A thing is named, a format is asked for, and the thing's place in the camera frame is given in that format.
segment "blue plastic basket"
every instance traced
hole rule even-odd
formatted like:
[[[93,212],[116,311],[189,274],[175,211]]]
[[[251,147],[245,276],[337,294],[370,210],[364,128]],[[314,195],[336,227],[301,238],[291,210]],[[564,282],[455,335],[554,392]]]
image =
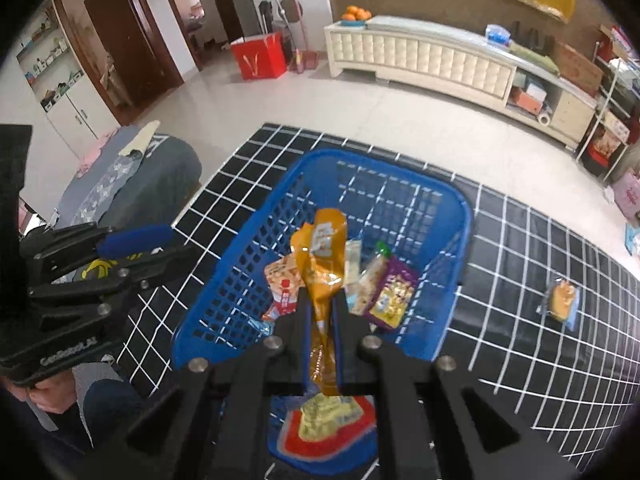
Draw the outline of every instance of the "blue plastic basket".
[[[363,260],[382,240],[418,270],[420,282],[402,325],[385,337],[407,355],[436,356],[465,264],[472,219],[466,199],[452,185],[414,171],[351,152],[317,150],[287,171],[226,250],[175,335],[176,367],[200,356],[222,361],[262,337],[253,320],[273,301],[264,267],[290,253],[290,236],[325,207],[347,216],[348,238],[362,238]],[[285,415],[284,403],[275,400],[272,451]],[[313,474],[339,472],[290,462]]]

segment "white floor tile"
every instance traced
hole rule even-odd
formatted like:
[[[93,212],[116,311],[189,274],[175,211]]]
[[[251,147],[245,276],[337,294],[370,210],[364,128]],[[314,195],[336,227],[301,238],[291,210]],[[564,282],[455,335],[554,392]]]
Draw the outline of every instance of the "white floor tile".
[[[436,92],[345,72],[244,82],[229,52],[171,92],[138,123],[190,143],[205,180],[265,122],[351,137],[478,180],[569,226],[640,278],[623,244],[625,219],[559,143],[499,114]]]

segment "wooden door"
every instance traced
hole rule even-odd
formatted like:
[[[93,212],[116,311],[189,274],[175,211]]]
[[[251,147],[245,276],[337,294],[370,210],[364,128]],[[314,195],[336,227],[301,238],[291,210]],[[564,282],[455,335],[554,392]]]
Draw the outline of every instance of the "wooden door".
[[[66,95],[47,112],[47,119],[78,158],[83,158],[95,146],[95,135]]]
[[[120,126],[88,76],[83,75],[65,95],[98,138]]]
[[[169,89],[129,0],[84,0],[84,6],[136,105],[148,105]]]

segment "red gift bag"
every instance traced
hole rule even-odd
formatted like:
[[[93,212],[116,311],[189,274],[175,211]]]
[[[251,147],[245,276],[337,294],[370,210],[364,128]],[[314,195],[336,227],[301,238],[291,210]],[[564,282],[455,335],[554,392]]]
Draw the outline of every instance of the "red gift bag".
[[[244,80],[277,78],[287,71],[279,32],[240,38],[231,43],[231,51]]]

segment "black grid mat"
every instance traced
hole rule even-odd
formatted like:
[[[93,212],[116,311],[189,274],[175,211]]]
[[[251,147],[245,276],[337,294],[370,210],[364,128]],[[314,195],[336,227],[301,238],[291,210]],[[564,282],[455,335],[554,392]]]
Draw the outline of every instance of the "black grid mat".
[[[265,124],[212,177],[176,230],[202,255],[186,280],[140,295],[118,362],[144,395],[170,380],[171,338],[217,261],[300,155],[317,148],[371,153],[452,181],[474,209],[464,285],[441,353],[480,377],[580,469],[620,424],[638,392],[638,282],[588,240],[482,184],[399,153],[319,132]],[[536,313],[546,284],[582,285],[571,332]],[[265,478],[307,478],[281,462]],[[377,475],[377,461],[345,478]]]

